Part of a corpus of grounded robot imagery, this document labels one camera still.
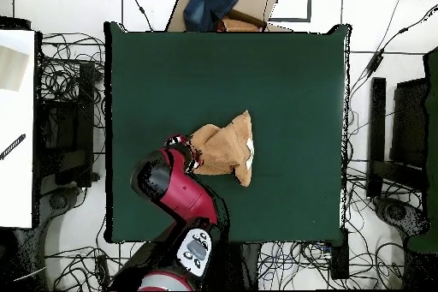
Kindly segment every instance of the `blue cloth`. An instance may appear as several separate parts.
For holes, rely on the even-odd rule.
[[[209,32],[214,21],[220,20],[238,0],[190,0],[184,9],[188,32]]]

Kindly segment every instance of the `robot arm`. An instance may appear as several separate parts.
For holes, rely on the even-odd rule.
[[[175,222],[135,253],[109,291],[203,288],[217,249],[228,241],[229,217],[224,201],[191,173],[194,159],[186,139],[177,136],[133,170],[133,190]]]

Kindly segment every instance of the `dark green tabletop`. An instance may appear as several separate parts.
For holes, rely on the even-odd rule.
[[[150,241],[173,221],[130,188],[144,155],[245,110],[250,186],[202,176],[227,202],[229,239],[339,240],[346,36],[345,26],[324,35],[124,33],[111,23],[112,241]]]

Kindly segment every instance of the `cardboard box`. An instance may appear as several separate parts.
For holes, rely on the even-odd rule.
[[[183,13],[189,1],[190,0],[176,0],[174,11],[170,16],[166,31],[186,31]],[[291,32],[292,30],[284,27],[276,27],[267,23],[274,8],[275,1],[276,0],[239,0],[227,16],[233,20],[241,20],[258,27],[263,27],[263,29],[266,28],[265,31]]]

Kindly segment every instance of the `white floor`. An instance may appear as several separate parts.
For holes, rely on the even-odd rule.
[[[139,0],[155,30],[163,30],[169,19],[175,0]],[[350,78],[354,83],[362,73],[365,65],[372,57],[373,52],[381,42],[390,21],[397,0],[312,0],[312,17],[310,23],[284,23],[284,27],[290,27],[302,32],[326,33],[333,25],[348,23],[352,25],[351,54],[350,54]],[[384,43],[397,33],[402,27],[407,27],[420,20],[428,9],[438,0],[400,0],[395,11],[394,18],[388,29]],[[129,31],[144,31],[147,29],[145,17],[139,12],[133,0],[0,0],[0,15],[8,15],[28,19],[32,22],[34,30],[42,33],[86,33],[104,40],[104,21],[123,22]],[[438,46],[438,14],[431,16],[426,22],[417,25],[407,33],[399,35],[387,47],[384,59],[379,69],[373,76],[387,78],[387,113],[394,110],[394,88],[398,82],[424,77],[423,57],[427,51]],[[80,39],[80,35],[72,35],[74,39]],[[93,54],[94,48],[85,51]],[[352,108],[358,113],[350,131],[358,125],[368,122],[370,81],[366,82],[355,94],[352,100]],[[390,134],[392,117],[387,117],[387,134]],[[387,137],[386,154],[390,148],[390,136]],[[104,136],[101,130],[96,129],[95,151],[102,151]],[[366,159],[367,150],[367,127],[361,128],[359,133],[352,137],[354,159]],[[352,168],[364,171],[365,163],[354,163]],[[93,169],[99,173],[102,179],[94,183],[88,190],[85,203],[78,209],[72,210],[63,217],[56,218],[49,228],[45,246],[46,254],[59,253],[69,249],[95,246],[96,235],[104,220],[105,212],[105,187],[104,187],[104,155],[101,155]],[[356,210],[352,209],[351,223],[364,235],[371,253],[387,241],[400,243],[400,238],[394,228],[387,226],[377,219],[376,215],[364,204],[358,204]],[[351,257],[365,252],[364,241],[360,234],[348,224],[347,228],[354,232],[350,235]],[[109,268],[116,271],[118,265],[129,257],[132,245],[108,244],[103,239],[103,231],[99,234],[98,243],[114,260],[110,261]],[[290,244],[266,244],[263,246],[262,259],[266,255],[275,262],[282,260],[278,247],[282,246],[286,254]],[[78,252],[65,253],[63,256],[73,257]],[[395,263],[402,270],[403,254],[396,247],[385,247],[379,256],[386,264]],[[71,258],[54,257],[47,259],[47,274],[51,282],[61,274],[62,269],[68,265]],[[374,262],[369,256],[357,257],[352,260],[350,272],[366,271],[370,269],[370,263]],[[285,280],[293,276],[295,289],[326,289],[328,285],[321,274],[310,267],[303,270],[305,265],[295,277],[291,273],[294,269],[291,265],[284,266],[284,271],[276,269],[267,270],[265,277],[260,280],[260,289],[278,289],[285,287]],[[266,265],[261,265],[261,272]],[[376,277],[376,269],[371,268],[361,276]],[[374,283],[367,278],[355,278],[362,288],[372,288]],[[60,284],[61,288],[74,285],[74,279],[65,277]],[[350,287],[356,286],[353,281],[348,281]],[[399,287],[396,282],[388,284],[390,287]],[[292,283],[286,286],[292,289]]]

